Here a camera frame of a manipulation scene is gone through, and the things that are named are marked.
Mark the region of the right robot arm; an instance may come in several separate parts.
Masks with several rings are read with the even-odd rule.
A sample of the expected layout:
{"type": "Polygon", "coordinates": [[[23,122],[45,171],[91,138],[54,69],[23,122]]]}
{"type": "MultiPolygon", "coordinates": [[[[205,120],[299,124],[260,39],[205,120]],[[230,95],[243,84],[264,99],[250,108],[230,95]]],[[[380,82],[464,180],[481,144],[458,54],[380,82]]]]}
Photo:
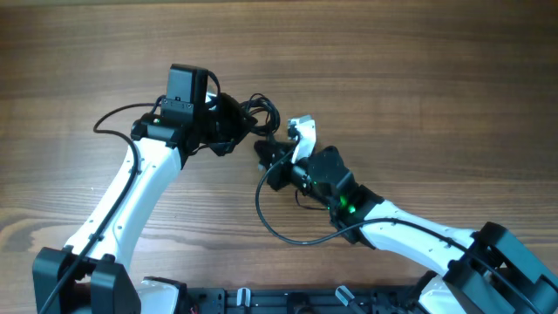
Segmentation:
{"type": "Polygon", "coordinates": [[[555,313],[557,276],[509,230],[447,227],[412,215],[355,181],[335,147],[292,158],[295,145],[258,140],[274,190],[293,185],[321,203],[337,236],[390,251],[429,270],[414,304],[428,313],[555,313]]]}

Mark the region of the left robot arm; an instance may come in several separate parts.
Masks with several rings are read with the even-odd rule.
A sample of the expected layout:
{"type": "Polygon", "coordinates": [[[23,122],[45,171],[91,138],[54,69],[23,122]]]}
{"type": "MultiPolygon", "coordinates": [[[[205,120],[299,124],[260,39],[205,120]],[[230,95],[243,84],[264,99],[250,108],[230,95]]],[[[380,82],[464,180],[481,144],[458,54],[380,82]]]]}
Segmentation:
{"type": "Polygon", "coordinates": [[[128,150],[86,222],[62,249],[43,248],[32,265],[40,313],[194,313],[187,285],[129,277],[133,252],[155,205],[187,159],[208,148],[230,154],[257,120],[221,90],[206,68],[171,65],[167,91],[118,133],[128,150]]]}

